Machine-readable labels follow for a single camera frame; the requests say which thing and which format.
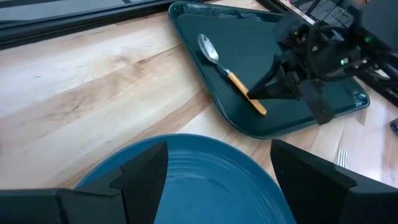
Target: spoon handle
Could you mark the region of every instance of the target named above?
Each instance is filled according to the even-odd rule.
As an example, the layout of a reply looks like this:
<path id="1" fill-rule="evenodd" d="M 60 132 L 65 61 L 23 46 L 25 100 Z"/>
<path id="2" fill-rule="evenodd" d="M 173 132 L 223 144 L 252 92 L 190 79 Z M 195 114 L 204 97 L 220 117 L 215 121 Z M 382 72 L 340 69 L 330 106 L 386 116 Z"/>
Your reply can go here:
<path id="1" fill-rule="evenodd" d="M 239 90 L 243 93 L 243 95 L 250 101 L 250 103 L 260 112 L 262 115 L 266 115 L 267 110 L 264 108 L 264 106 L 261 105 L 261 103 L 258 100 L 250 100 L 248 97 L 248 89 L 243 85 L 243 83 L 237 78 L 237 76 L 229 71 L 226 70 L 228 73 L 228 78 L 236 85 Z"/>

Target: spoon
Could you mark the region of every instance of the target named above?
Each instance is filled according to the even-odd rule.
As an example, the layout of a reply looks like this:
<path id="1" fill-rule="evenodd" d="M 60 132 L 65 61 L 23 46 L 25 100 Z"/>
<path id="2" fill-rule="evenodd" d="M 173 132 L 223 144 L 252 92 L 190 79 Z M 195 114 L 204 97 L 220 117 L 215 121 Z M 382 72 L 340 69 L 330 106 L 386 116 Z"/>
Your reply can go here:
<path id="1" fill-rule="evenodd" d="M 227 68 L 224 68 L 222 65 L 218 63 L 218 54 L 216 49 L 214 48 L 213 44 L 210 42 L 209 38 L 207 38 L 204 34 L 199 34 L 198 37 L 198 43 L 200 50 L 202 53 L 205 55 L 207 60 L 209 60 L 211 63 L 220 66 L 228 76 L 228 78 L 236 85 L 237 88 L 243 93 L 243 95 L 250 101 L 250 103 L 258 110 L 258 112 L 262 115 L 266 115 L 267 110 L 260 104 L 258 100 L 251 100 L 248 97 L 248 89 L 243 85 L 243 83 L 237 78 L 237 76 L 228 70 Z"/>

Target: blue plate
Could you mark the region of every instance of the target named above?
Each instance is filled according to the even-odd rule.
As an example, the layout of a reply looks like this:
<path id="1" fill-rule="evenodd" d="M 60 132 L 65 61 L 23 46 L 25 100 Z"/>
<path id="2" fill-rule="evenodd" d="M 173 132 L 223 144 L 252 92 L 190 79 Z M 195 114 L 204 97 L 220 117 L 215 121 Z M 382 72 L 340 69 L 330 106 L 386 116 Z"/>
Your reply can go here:
<path id="1" fill-rule="evenodd" d="M 120 150 L 78 187 L 119 167 L 159 141 L 169 146 L 169 168 L 155 223 L 295 223 L 272 178 L 241 151 L 191 134 L 156 136 Z"/>

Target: fork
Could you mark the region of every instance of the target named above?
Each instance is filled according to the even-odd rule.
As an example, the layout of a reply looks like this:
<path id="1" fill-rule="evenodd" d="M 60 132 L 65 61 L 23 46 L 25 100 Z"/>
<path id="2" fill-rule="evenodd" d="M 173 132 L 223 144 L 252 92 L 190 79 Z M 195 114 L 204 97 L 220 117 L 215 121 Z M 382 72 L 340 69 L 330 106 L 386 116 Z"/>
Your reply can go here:
<path id="1" fill-rule="evenodd" d="M 347 169 L 347 150 L 339 149 L 335 159 L 335 164 Z"/>

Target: wooden table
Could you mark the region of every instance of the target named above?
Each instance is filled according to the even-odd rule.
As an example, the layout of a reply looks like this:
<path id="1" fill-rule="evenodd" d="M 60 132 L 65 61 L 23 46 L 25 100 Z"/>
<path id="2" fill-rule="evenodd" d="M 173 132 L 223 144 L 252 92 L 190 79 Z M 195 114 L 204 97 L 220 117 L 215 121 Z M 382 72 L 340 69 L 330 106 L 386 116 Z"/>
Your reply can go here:
<path id="1" fill-rule="evenodd" d="M 264 10 L 255 0 L 215 4 Z M 227 142 L 274 176 L 271 141 L 231 127 L 216 110 L 167 13 L 0 51 L 0 189 L 73 187 L 137 140 L 195 133 Z M 398 109 L 365 86 L 368 109 L 282 136 L 398 187 Z"/>

